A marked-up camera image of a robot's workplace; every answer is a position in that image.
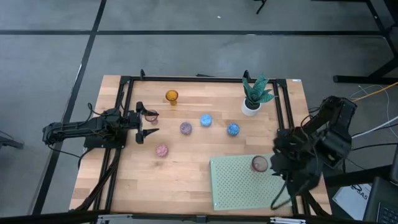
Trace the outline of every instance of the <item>green leaves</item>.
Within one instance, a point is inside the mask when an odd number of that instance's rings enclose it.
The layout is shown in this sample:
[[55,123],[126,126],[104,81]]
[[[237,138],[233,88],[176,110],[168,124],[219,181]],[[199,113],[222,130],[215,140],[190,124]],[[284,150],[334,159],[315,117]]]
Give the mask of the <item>green leaves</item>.
[[243,82],[243,87],[244,87],[244,93],[246,94],[246,96],[249,96],[250,93],[252,92],[252,88],[249,85],[249,82],[247,80],[247,78],[242,78],[242,82]]
[[251,103],[267,103],[272,100],[275,96],[269,94],[271,90],[264,90],[268,83],[268,79],[264,78],[264,73],[260,75],[260,77],[256,80],[253,87],[249,85],[249,82],[246,77],[242,78],[244,92],[247,96],[247,99]]
[[260,96],[260,99],[257,101],[257,103],[267,103],[268,101],[274,99],[275,96],[268,93],[270,91],[271,90],[267,90],[264,93],[262,93],[262,95]]

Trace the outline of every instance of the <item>white pot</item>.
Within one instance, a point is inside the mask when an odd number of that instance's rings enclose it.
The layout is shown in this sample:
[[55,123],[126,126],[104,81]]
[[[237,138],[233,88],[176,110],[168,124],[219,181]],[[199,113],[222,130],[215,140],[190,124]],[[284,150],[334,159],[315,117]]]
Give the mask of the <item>white pot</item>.
[[243,112],[243,114],[246,115],[246,116],[254,116],[254,115],[256,115],[259,112],[259,110],[261,109],[261,104],[260,104],[260,107],[258,107],[255,110],[252,110],[252,109],[249,109],[246,106],[246,104],[244,103],[245,100],[246,99],[244,98],[243,99],[243,103],[242,103],[242,112]]

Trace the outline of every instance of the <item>small cup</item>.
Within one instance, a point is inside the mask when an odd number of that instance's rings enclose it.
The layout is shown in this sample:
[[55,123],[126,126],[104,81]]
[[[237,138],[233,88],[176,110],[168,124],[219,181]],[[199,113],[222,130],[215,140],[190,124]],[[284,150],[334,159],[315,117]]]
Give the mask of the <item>small cup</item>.
[[268,162],[264,156],[254,156],[251,161],[251,169],[256,172],[265,172],[268,169]]
[[175,90],[167,91],[166,100],[168,100],[172,106],[177,105],[177,98],[178,98],[177,91],[175,91]]
[[152,125],[156,125],[158,122],[157,115],[155,115],[155,116],[145,115],[145,120],[150,122]]
[[181,132],[182,134],[186,134],[186,135],[191,134],[191,132],[192,132],[192,125],[191,125],[190,123],[188,123],[188,122],[183,122],[183,123],[180,125],[180,132]]

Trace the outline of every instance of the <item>wooden tabletop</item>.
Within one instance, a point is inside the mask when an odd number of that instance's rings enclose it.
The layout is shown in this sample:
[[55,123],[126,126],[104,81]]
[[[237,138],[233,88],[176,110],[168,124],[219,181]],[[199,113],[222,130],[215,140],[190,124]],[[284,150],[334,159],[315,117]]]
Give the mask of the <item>wooden tabletop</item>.
[[[120,76],[105,75],[96,103],[96,111],[113,108],[118,92]],[[287,80],[290,104],[295,125],[308,115],[303,86],[299,80]],[[177,106],[165,99],[167,90],[177,90]],[[282,89],[279,88],[284,123],[287,115]],[[124,213],[173,213],[212,215],[291,215],[291,207],[271,210],[214,211],[211,201],[209,160],[213,156],[272,153],[276,130],[279,128],[275,101],[262,104],[253,117],[243,115],[244,99],[242,83],[208,82],[134,82],[130,109],[142,101],[148,110],[160,115],[153,126],[143,119],[144,128],[160,128],[145,138],[144,144],[135,142],[136,131],[129,131],[126,147],[122,150],[114,188],[112,212]],[[209,128],[200,126],[200,116],[213,117]],[[180,134],[180,124],[192,124],[191,135]],[[240,127],[238,136],[226,134],[229,123]],[[158,157],[155,148],[159,144],[169,147],[165,158]],[[104,149],[94,149],[81,162],[73,191],[70,208],[79,206],[93,190],[100,176]],[[100,208],[108,185],[104,187]],[[323,178],[319,186],[311,190],[315,200],[331,213]],[[299,212],[301,200],[297,200]]]

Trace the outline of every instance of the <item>concrete floor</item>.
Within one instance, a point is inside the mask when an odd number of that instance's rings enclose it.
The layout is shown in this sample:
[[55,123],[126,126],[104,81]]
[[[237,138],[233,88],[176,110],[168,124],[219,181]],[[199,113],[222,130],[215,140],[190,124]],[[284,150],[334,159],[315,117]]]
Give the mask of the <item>concrete floor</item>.
[[[90,30],[99,0],[0,1],[0,29]],[[375,7],[392,23],[382,1]],[[100,30],[376,30],[365,4],[268,0],[259,15],[249,0],[112,0]],[[0,130],[25,142],[21,150],[0,150],[0,217],[25,215],[49,152],[41,129],[60,121],[88,40],[87,35],[0,35]],[[364,76],[392,58],[378,37],[278,37],[253,35],[97,36],[71,121],[86,119],[103,75],[240,77],[249,70],[269,78],[302,79],[308,107],[330,96],[345,96],[358,85],[336,84],[333,75]],[[390,74],[397,76],[398,70]],[[390,117],[398,110],[398,88],[388,90]],[[351,133],[386,121],[385,93],[358,103]],[[396,142],[385,129],[357,138],[353,147]],[[66,140],[62,150],[81,154],[82,139]],[[349,158],[365,168],[391,163],[394,147],[368,148]],[[349,162],[349,171],[359,170]],[[66,212],[77,175],[77,159],[61,155],[44,213]]]

